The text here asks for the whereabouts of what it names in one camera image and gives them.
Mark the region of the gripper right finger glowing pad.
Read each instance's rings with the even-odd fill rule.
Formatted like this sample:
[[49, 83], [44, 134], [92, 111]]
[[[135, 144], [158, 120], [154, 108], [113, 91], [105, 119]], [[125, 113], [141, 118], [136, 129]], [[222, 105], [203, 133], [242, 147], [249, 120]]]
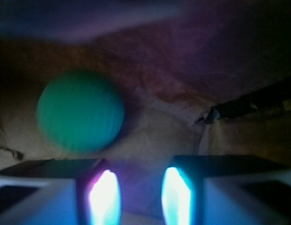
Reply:
[[291, 225], [291, 168], [251, 155], [176, 155], [161, 204], [167, 225]]

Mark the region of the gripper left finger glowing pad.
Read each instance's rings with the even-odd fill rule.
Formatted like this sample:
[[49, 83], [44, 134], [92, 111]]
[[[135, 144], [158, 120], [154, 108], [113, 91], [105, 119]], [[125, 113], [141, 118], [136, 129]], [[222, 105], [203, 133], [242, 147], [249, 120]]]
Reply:
[[33, 160], [0, 170], [0, 225], [117, 225], [118, 177], [105, 159]]

